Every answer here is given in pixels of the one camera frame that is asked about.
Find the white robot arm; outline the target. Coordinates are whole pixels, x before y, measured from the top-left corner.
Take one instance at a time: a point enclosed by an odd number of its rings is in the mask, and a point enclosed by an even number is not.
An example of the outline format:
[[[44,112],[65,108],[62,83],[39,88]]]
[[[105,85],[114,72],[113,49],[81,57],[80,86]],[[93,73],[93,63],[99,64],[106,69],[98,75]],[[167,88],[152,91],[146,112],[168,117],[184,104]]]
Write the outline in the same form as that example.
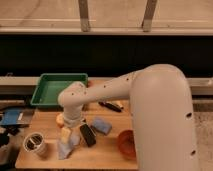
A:
[[[191,89],[173,65],[151,65],[89,88],[71,84],[58,103],[73,128],[82,105],[122,99],[130,102],[139,171],[200,171]]]

